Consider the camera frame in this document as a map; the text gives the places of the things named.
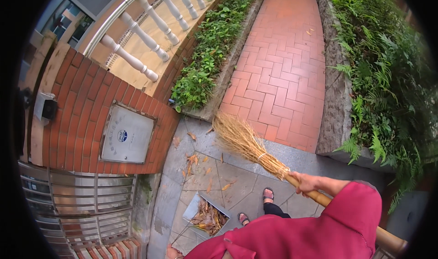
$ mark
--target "sign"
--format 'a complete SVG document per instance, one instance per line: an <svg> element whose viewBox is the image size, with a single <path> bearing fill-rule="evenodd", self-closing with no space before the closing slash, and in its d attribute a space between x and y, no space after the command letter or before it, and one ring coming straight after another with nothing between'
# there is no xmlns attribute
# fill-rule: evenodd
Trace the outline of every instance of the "sign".
<svg viewBox="0 0 438 259"><path fill-rule="evenodd" d="M115 105L103 142L102 160L144 163L154 120Z"/></svg>

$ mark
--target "handrail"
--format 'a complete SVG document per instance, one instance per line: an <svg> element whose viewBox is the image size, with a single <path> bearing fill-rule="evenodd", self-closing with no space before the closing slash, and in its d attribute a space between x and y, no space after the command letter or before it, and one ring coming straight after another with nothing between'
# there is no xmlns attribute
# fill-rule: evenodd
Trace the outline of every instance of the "handrail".
<svg viewBox="0 0 438 259"><path fill-rule="evenodd" d="M89 58L94 48L96 48L97 43L100 42L102 37L108 31L109 27L113 24L114 21L128 8L128 6L133 3L135 0L125 0L123 1L114 12L107 18L107 20L100 26L97 30L96 34L91 38L87 47L84 50L84 56Z"/></svg>

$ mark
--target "metal gate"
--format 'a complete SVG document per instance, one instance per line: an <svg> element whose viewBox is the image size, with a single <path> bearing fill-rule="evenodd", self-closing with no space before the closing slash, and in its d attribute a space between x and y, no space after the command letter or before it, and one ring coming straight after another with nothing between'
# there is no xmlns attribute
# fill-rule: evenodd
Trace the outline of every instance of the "metal gate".
<svg viewBox="0 0 438 259"><path fill-rule="evenodd" d="M73 173L18 163L34 218L62 258L131 236L136 175Z"/></svg>

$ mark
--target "red brick walkway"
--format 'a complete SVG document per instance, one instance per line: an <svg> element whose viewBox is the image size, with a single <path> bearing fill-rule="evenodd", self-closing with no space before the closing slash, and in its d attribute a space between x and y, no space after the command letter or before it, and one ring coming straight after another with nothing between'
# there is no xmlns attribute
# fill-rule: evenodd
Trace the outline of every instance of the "red brick walkway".
<svg viewBox="0 0 438 259"><path fill-rule="evenodd" d="M316 0L265 0L221 110L250 122L265 139L315 153L325 91Z"/></svg>

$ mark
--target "metal dustpan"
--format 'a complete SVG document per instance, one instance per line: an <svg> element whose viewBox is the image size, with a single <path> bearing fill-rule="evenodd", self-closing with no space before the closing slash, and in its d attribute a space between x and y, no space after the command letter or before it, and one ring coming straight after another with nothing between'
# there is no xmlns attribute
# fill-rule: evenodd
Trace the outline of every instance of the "metal dustpan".
<svg viewBox="0 0 438 259"><path fill-rule="evenodd" d="M225 208L223 208L220 204L214 202L208 195L206 195L204 192L199 192L197 191L194 194L194 197L192 199L192 201L190 201L189 206L187 207L186 211L183 214L183 220L185 222L185 225L190 225L190 220L193 219L193 217L196 215L196 213L198 213L198 205L199 205L199 201L200 201L200 197L202 197L203 199L205 199L208 203L210 203L213 207L215 207L218 211L220 211L223 215L225 215L226 217L228 217L228 220L225 222L225 224L223 225L223 227L216 232L216 234L210 236L208 233L206 233L203 230L200 230L198 228L195 227L189 227L189 229L191 229L192 231L194 231L194 233L196 233L197 235L199 235L202 239L207 240L210 238L213 238L215 236L221 235L223 234L227 229L225 228L227 223L229 222L229 220L231 219L231 212L227 211Z"/></svg>

